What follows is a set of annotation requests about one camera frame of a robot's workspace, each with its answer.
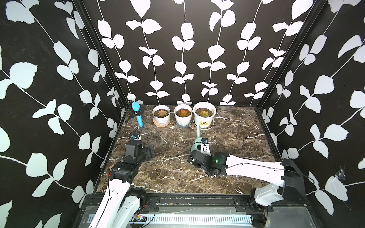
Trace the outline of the pink-green succulent left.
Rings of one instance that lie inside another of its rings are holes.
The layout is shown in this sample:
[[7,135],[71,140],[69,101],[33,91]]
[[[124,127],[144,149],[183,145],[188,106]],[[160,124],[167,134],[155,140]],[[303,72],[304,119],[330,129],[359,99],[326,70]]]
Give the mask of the pink-green succulent left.
[[154,116],[157,118],[164,118],[164,117],[167,117],[168,115],[169,115],[169,111],[167,111],[165,109],[159,109],[154,112]]

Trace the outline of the white ribbed pot left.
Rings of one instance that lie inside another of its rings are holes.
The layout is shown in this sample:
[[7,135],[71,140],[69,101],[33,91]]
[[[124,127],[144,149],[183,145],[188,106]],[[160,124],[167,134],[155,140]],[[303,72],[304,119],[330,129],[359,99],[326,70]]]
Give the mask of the white ribbed pot left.
[[163,126],[170,121],[170,108],[166,105],[158,105],[153,111],[153,116],[156,124]]

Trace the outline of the white perforated strip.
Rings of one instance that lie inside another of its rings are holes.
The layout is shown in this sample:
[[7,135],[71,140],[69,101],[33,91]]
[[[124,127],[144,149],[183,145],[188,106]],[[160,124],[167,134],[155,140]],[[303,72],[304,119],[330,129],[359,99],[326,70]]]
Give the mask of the white perforated strip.
[[131,225],[197,225],[197,226],[210,226],[210,225],[223,225],[223,226],[252,226],[252,218],[250,215],[243,214],[146,214],[148,216],[147,222],[132,223],[128,222],[112,224],[113,228],[125,228],[127,224]]

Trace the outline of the black mini tripod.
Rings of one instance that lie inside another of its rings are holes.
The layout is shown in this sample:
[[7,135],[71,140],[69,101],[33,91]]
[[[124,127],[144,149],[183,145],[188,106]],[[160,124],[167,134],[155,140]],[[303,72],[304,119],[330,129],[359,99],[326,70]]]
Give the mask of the black mini tripod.
[[[144,113],[145,111],[145,108],[144,106],[140,106],[140,110],[139,110],[139,114],[142,116],[142,114]],[[127,111],[127,114],[126,114],[126,118],[124,120],[125,123],[128,123],[128,121],[131,119],[131,118],[136,118],[136,113],[135,111],[133,110],[132,107],[130,107]]]

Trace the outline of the blue-grey saucer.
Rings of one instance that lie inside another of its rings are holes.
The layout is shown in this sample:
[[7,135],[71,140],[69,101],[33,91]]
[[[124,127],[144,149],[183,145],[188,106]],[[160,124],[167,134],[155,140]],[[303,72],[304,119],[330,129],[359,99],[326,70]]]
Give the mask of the blue-grey saucer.
[[189,123],[189,124],[187,124],[187,125],[180,125],[180,124],[178,124],[177,122],[175,122],[176,123],[176,125],[178,126],[178,127],[180,127],[180,128],[188,128],[188,127],[190,127],[191,126],[191,123]]

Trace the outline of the black front rail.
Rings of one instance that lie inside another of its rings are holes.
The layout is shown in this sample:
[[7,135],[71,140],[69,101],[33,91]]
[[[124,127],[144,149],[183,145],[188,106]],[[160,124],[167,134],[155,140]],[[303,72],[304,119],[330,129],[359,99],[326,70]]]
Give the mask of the black front rail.
[[[84,199],[80,210],[86,210],[87,207],[96,207],[98,209],[103,194],[97,193],[87,195]],[[169,194],[169,193],[147,193],[147,207],[142,212],[162,212],[162,207],[233,207],[236,211],[247,209],[250,202],[250,195],[244,194]],[[272,203],[272,207],[278,206],[308,206],[309,203],[294,203],[287,200],[281,200]]]

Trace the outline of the yellow-green succulent right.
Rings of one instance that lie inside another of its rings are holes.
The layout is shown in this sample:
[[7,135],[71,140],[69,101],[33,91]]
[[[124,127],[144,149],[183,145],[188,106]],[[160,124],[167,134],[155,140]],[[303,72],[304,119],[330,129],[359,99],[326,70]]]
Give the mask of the yellow-green succulent right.
[[195,112],[200,117],[208,118],[213,116],[213,112],[208,108],[198,108]]

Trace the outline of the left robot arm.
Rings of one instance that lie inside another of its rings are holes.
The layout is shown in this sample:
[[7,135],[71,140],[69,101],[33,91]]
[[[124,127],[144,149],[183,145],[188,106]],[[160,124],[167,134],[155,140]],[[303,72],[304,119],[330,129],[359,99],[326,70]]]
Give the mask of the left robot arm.
[[125,145],[125,156],[111,169],[107,190],[90,223],[90,228],[125,228],[132,216],[146,203],[145,190],[131,189],[134,177],[143,162],[156,157],[155,148],[141,140]]

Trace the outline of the blue handheld device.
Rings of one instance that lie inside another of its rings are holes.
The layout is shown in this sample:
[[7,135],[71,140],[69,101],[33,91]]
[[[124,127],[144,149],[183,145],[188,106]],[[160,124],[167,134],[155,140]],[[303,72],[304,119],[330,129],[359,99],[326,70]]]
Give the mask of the blue handheld device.
[[133,102],[132,103],[132,109],[133,109],[134,114],[136,116],[139,127],[142,128],[143,127],[143,120],[142,120],[142,117],[141,117],[141,106],[140,106],[140,104],[138,102]]

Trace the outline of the peach saucer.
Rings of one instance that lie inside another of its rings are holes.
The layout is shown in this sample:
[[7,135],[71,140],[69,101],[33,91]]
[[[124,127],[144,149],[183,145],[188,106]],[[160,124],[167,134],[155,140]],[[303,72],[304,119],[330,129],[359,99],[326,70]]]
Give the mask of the peach saucer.
[[154,124],[157,126],[157,127],[166,127],[169,125],[170,123],[170,119],[165,123],[165,124],[161,124],[161,123],[158,123],[156,119],[153,120]]

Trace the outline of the white saucer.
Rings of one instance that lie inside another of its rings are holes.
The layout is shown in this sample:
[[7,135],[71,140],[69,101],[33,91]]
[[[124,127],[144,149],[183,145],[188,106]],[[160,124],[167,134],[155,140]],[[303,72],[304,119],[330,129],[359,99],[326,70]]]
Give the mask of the white saucer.
[[204,131],[210,130],[213,128],[213,126],[214,126],[214,123],[211,123],[209,126],[205,126],[205,127],[200,126],[200,130],[204,130]]

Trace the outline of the small circuit board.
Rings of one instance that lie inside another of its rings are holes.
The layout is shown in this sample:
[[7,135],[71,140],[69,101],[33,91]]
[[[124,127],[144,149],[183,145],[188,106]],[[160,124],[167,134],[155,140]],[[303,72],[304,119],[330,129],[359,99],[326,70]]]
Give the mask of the small circuit board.
[[132,223],[139,223],[139,222],[145,223],[145,222],[147,222],[147,219],[148,219],[148,216],[146,216],[146,215],[134,215],[131,222]]

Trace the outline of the white round pot right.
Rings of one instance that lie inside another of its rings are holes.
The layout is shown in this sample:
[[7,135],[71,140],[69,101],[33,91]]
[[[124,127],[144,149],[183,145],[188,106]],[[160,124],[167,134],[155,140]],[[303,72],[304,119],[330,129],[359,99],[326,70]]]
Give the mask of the white round pot right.
[[196,110],[198,108],[208,108],[213,112],[213,116],[205,118],[205,117],[201,117],[200,119],[200,125],[205,127],[205,126],[209,126],[211,123],[214,123],[214,116],[216,115],[216,108],[213,104],[209,103],[209,102],[198,102],[197,104],[195,104],[195,106],[193,107],[193,114],[194,114],[194,124],[196,125]]

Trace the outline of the white fluted pot middle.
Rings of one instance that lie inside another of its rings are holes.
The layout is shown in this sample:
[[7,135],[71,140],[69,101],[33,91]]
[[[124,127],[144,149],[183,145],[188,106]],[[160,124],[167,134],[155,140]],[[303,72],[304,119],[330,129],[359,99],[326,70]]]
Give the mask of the white fluted pot middle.
[[[181,109],[181,108],[186,108],[186,109],[189,109],[191,111],[191,115],[188,116],[188,117],[178,117],[175,113],[177,110]],[[175,121],[180,124],[180,125],[187,125],[189,123],[191,123],[191,120],[192,120],[192,115],[193,115],[193,110],[192,108],[187,105],[187,104],[179,104],[178,106],[176,106],[176,108],[174,109],[174,114],[175,114]]]

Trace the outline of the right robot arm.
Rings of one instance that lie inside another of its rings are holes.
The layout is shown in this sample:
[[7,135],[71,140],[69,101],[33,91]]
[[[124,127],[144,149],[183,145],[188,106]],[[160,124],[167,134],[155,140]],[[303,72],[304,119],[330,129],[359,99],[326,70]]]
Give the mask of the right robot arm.
[[203,169],[209,176],[243,176],[268,182],[264,187],[253,189],[250,204],[269,206],[282,200],[297,204],[307,201],[304,175],[290,159],[283,159],[282,162],[263,162],[227,153],[209,155],[193,150],[188,156],[188,162]]

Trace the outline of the mint green watering can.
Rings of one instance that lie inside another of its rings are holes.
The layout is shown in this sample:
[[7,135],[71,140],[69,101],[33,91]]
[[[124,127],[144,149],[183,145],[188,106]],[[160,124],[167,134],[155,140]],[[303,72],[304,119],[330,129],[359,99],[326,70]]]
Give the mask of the mint green watering can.
[[190,152],[193,150],[197,150],[200,151],[200,146],[201,146],[201,130],[200,130],[200,119],[201,117],[199,115],[196,116],[196,140],[195,142],[192,144],[191,148],[190,148]]

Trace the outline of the orange succulent middle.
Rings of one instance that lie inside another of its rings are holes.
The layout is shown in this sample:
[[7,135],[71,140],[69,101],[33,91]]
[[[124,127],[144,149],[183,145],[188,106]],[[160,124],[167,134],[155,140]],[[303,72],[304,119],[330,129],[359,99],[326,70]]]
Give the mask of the orange succulent middle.
[[188,117],[191,115],[191,111],[189,109],[186,109],[186,108],[181,108],[179,110],[176,111],[175,113],[178,117]]

